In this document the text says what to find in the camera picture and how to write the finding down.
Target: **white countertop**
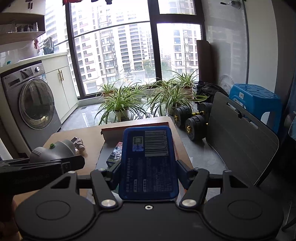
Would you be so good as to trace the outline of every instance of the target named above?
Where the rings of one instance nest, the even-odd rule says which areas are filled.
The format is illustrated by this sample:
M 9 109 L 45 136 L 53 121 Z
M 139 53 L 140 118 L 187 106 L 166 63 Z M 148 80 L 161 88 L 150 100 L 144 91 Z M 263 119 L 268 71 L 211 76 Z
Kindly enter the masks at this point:
M 34 62 L 34 61 L 47 59 L 47 58 L 52 58 L 52 57 L 57 57 L 57 56 L 61 56 L 61 55 L 67 55 L 67 54 L 68 54 L 68 52 L 59 52 L 59 53 L 51 53 L 51 54 L 40 55 L 40 56 L 33 57 L 33 58 L 26 58 L 26 59 L 18 61 L 17 63 L 8 64 L 8 65 L 5 65 L 3 67 L 0 67 L 0 74 L 7 71 L 7 70 L 10 70 L 10 69 L 13 69 L 15 67 L 21 66 L 23 64 L 28 64 L 28 63 L 31 63 L 31 62 Z

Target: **wall hook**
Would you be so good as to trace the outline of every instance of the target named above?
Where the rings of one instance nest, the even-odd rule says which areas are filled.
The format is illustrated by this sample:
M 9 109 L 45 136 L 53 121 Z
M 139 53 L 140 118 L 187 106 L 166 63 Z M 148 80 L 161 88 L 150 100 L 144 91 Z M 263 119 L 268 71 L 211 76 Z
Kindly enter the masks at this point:
M 232 7 L 235 7 L 237 9 L 240 9 L 240 7 L 241 7 L 241 3 L 239 1 L 230 1 L 228 3 L 220 2 L 220 4 L 222 4 L 222 5 L 231 5 Z

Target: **cabinet handle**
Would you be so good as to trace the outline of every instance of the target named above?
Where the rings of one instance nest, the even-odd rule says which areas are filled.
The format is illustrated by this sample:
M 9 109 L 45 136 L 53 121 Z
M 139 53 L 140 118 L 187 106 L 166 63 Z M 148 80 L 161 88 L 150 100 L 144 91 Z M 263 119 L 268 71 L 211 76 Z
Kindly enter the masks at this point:
M 59 71 L 58 75 L 59 75 L 59 80 L 62 82 L 62 76 L 61 76 L 61 72 L 60 71 Z
M 63 76 L 63 72 L 61 71 L 61 76 L 62 76 L 62 81 L 64 81 L 64 76 Z

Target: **washing machine door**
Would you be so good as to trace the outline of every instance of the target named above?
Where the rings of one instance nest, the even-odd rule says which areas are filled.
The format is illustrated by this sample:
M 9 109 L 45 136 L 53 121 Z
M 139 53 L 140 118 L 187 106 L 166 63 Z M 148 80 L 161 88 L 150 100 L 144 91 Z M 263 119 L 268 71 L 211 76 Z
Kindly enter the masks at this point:
M 19 111 L 30 128 L 47 127 L 54 116 L 54 97 L 48 84 L 37 78 L 29 80 L 20 93 Z

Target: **red clothing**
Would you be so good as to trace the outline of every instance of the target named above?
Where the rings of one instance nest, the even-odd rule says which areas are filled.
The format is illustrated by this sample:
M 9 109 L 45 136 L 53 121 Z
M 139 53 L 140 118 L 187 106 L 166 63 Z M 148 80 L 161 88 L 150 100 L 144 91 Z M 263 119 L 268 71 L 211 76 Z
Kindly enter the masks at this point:
M 67 4 L 68 2 L 81 2 L 82 0 L 63 0 L 63 5 Z

